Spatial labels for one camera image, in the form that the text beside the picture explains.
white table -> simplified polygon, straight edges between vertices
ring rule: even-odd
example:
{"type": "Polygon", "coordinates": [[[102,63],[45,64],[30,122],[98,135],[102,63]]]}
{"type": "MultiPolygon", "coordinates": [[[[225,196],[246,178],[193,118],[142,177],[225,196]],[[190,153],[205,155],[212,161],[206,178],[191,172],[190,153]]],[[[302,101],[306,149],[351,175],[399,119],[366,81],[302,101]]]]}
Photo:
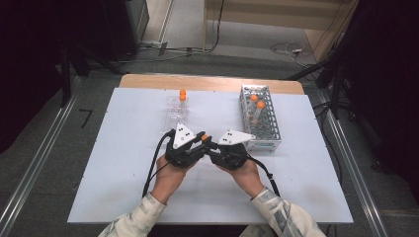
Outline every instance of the white table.
{"type": "MultiPolygon", "coordinates": [[[[176,95],[179,91],[115,90],[68,222],[107,223],[134,209],[162,135],[166,97],[176,95]]],[[[229,128],[242,130],[238,96],[188,91],[188,128],[204,130],[214,140],[229,128]]],[[[301,205],[317,222],[353,222],[308,98],[272,96],[283,142],[275,153],[255,157],[274,173],[282,197],[301,205]]],[[[265,173],[260,170],[260,174],[270,187],[265,173]]],[[[165,224],[265,222],[248,195],[209,157],[188,173],[159,220],[165,224]]]]}

person's right hand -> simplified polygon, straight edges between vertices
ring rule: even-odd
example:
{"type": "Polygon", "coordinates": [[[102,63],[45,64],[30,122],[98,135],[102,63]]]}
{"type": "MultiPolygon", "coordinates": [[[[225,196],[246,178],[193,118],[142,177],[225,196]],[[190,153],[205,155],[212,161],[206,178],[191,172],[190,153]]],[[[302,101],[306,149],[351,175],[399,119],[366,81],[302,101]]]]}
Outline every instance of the person's right hand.
{"type": "Polygon", "coordinates": [[[264,189],[259,177],[258,167],[251,160],[247,160],[241,168],[234,171],[217,167],[230,174],[237,185],[251,198],[255,198],[264,189]]]}

orange cap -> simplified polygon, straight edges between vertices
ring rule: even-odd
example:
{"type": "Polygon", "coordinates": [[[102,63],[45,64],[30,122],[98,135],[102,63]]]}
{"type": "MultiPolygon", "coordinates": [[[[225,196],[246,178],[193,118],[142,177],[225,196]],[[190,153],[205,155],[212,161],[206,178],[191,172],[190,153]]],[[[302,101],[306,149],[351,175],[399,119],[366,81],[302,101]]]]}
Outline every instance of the orange cap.
{"type": "Polygon", "coordinates": [[[208,135],[204,134],[203,136],[201,136],[201,140],[207,140],[207,138],[209,138],[208,135]]]}
{"type": "Polygon", "coordinates": [[[265,107],[265,103],[263,102],[258,102],[258,108],[259,109],[263,109],[265,107]]]}
{"type": "Polygon", "coordinates": [[[256,96],[256,95],[251,95],[251,96],[250,96],[250,100],[251,100],[251,101],[256,101],[256,100],[258,100],[258,96],[256,96]]]}

gray floor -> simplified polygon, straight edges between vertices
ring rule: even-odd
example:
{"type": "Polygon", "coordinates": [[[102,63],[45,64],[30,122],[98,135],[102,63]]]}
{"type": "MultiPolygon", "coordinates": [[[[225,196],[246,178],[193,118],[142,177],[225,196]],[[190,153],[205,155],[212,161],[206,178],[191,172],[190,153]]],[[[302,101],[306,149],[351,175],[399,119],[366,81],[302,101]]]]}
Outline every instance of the gray floor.
{"type": "MultiPolygon", "coordinates": [[[[213,53],[166,61],[150,61],[180,55],[176,52],[167,52],[164,56],[158,57],[157,54],[158,51],[155,50],[142,51],[131,62],[119,63],[118,66],[131,73],[215,75],[264,79],[283,79],[301,70],[301,66],[287,60],[286,55],[284,60],[266,57],[268,51],[261,52],[256,58],[240,54],[213,53]]],[[[69,117],[52,146],[43,169],[9,236],[97,236],[105,227],[105,225],[67,224],[66,219],[108,102],[120,80],[120,75],[114,75],[103,68],[93,70],[89,78],[82,79],[78,97],[69,117]],[[80,112],[80,109],[93,110],[93,114],[83,128],[82,125],[87,115],[80,112]]],[[[304,92],[309,96],[311,103],[313,105],[320,104],[318,89],[314,86],[313,78],[307,76],[301,78],[299,82],[303,85],[304,92]]],[[[59,110],[60,96],[60,92],[58,92],[28,124],[13,146],[0,154],[0,205],[2,207],[5,206],[10,194],[19,184],[55,119],[59,110]]],[[[357,123],[348,120],[347,112],[340,111],[340,113],[340,121],[345,134],[378,209],[404,211],[418,209],[418,204],[403,180],[398,176],[386,175],[370,168],[375,158],[370,151],[369,144],[357,123]]],[[[337,236],[374,236],[328,122],[325,131],[337,151],[337,159],[343,166],[343,190],[354,217],[353,224],[337,226],[337,236]]],[[[337,167],[336,158],[331,150],[330,153],[337,167]]],[[[387,212],[382,218],[389,236],[419,236],[418,216],[387,212]]]]}

table surface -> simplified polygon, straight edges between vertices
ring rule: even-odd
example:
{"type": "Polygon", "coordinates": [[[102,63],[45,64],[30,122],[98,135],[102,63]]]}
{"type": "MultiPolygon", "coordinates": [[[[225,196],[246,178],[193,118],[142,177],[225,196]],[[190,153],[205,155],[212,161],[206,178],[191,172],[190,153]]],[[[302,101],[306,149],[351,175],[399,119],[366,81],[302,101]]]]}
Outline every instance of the table surface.
{"type": "MultiPolygon", "coordinates": [[[[283,141],[274,153],[253,155],[274,174],[282,197],[301,205],[320,223],[353,222],[311,104],[298,82],[161,74],[123,77],[108,106],[68,222],[110,222],[137,205],[162,135],[159,120],[165,117],[167,96],[189,90],[188,127],[194,132],[205,129],[217,141],[228,128],[242,129],[236,93],[242,84],[270,86],[283,141]],[[151,97],[154,104],[147,100],[151,97]]],[[[269,187],[262,170],[260,174],[269,187]]],[[[257,224],[265,220],[231,177],[204,158],[188,172],[159,223],[257,224]]]]}

